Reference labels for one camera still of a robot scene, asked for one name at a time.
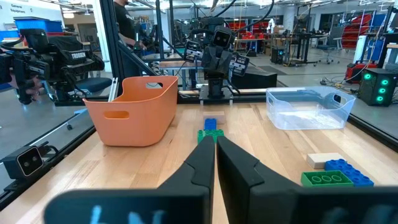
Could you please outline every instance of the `orange plastic bin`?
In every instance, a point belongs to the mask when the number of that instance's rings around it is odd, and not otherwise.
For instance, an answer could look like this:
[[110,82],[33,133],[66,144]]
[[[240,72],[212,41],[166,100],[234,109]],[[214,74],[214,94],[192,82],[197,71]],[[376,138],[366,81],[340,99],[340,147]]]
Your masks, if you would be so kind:
[[[102,142],[149,146],[160,141],[177,110],[177,80],[173,76],[125,78],[123,94],[112,102],[83,100]],[[156,83],[162,88],[151,87]]]

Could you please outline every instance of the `green lego plate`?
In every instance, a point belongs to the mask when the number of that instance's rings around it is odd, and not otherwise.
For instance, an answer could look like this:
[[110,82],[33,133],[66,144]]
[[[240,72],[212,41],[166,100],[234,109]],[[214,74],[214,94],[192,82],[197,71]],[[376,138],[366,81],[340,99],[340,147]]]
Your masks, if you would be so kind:
[[354,183],[349,180],[340,170],[303,172],[301,183],[304,187],[353,187]]
[[223,130],[199,130],[198,131],[198,144],[205,136],[212,136],[214,142],[217,142],[217,136],[224,136]]

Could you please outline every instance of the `clear plastic container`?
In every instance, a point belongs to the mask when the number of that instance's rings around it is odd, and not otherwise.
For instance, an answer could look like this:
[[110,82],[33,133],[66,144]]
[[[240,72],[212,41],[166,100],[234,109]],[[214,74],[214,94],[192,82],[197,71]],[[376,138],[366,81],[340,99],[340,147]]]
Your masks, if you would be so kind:
[[267,115],[283,130],[344,128],[355,97],[332,87],[268,88]]

